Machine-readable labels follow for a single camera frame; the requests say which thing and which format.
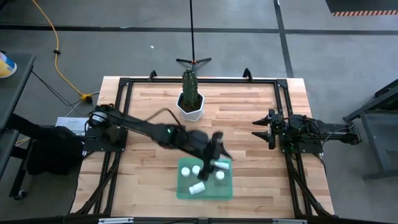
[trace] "cactus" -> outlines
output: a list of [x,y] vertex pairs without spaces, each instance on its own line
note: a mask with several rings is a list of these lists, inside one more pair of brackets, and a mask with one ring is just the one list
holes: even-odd
[[195,110],[195,103],[198,101],[198,78],[191,69],[186,69],[182,75],[182,103]]

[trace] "potted cactus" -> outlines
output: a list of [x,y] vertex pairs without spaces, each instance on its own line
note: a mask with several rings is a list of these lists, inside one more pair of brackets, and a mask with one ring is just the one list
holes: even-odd
[[182,75],[182,92],[178,96],[177,107],[183,119],[198,121],[203,116],[205,97],[198,93],[198,78],[191,69]]

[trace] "wooden plank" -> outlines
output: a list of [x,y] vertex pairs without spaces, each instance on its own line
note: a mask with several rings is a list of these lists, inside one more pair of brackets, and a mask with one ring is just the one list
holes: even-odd
[[[118,83],[119,77],[104,77],[98,104],[114,103]],[[303,79],[288,79],[288,84],[294,113],[311,117]],[[184,122],[175,106],[180,91],[179,83],[135,83],[129,115],[145,119],[166,107],[187,129],[201,129],[208,134],[223,131],[225,148],[234,157],[234,198],[227,202],[177,199],[177,161],[188,155],[162,149],[149,138],[129,132],[119,167],[112,216],[293,217],[284,155],[278,148],[268,150],[266,142],[251,134],[251,131],[267,129],[251,122],[263,118],[269,108],[276,108],[273,86],[201,83],[199,91],[206,97],[205,114],[196,123]],[[168,113],[162,113],[152,122],[175,123]],[[102,161],[100,152],[83,161],[72,211],[78,210],[94,191]],[[322,164],[312,155],[303,155],[303,163],[309,188],[333,213]],[[303,210],[302,194],[299,192],[298,196]]]

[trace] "yellow cable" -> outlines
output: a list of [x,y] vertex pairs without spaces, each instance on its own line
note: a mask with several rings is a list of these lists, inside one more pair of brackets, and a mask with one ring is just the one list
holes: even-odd
[[[40,12],[43,14],[43,16],[47,19],[47,21],[49,22],[49,24],[50,24],[52,30],[54,31],[55,39],[57,40],[57,48],[56,48],[56,50],[59,51],[60,41],[59,41],[59,39],[58,39],[57,31],[55,30],[55,28],[54,28],[54,26],[53,26],[51,20],[49,19],[49,17],[44,13],[43,9],[36,3],[35,0],[32,0],[32,1],[33,1],[33,3],[37,6],[37,8],[40,10]],[[91,97],[93,96],[91,93],[90,93],[90,94],[81,93],[76,87],[74,87],[74,86],[72,85],[72,83],[70,83],[69,80],[67,80],[67,79],[62,75],[61,71],[58,69],[58,54],[57,54],[57,53],[55,53],[55,69],[56,69],[56,71],[58,72],[58,74],[59,74],[59,75],[60,75],[60,76],[61,76],[61,77],[74,89],[74,90],[76,90],[76,92],[79,93],[79,95],[80,95],[82,101],[87,101],[88,98],[91,98]]]

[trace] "yellow extension cord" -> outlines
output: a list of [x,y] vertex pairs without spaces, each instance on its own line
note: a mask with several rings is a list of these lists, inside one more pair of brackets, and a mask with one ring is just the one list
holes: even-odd
[[57,71],[58,74],[70,85],[70,87],[72,87],[74,90],[76,90],[76,92],[79,93],[79,95],[80,95],[80,100],[81,100],[81,101],[86,101],[86,102],[88,101],[88,102],[90,102],[91,99],[92,99],[93,94],[92,94],[92,93],[90,93],[90,94],[85,94],[85,93],[82,93],[81,91],[79,91],[76,87],[74,87],[74,86],[72,85],[72,83],[70,83],[69,80],[67,80],[67,79],[62,75],[61,71],[58,69],[58,54],[59,54],[59,45],[60,45],[60,42],[59,42],[59,39],[58,39],[57,31],[55,30],[55,28],[54,28],[54,26],[53,26],[51,20],[49,19],[49,17],[44,13],[43,9],[36,3],[35,0],[32,0],[32,2],[37,6],[37,8],[40,10],[40,12],[43,14],[43,16],[47,19],[47,21],[49,22],[49,24],[50,24],[52,30],[54,31],[55,39],[57,40],[57,48],[54,50],[54,53],[55,53],[55,69],[56,69],[56,71]]

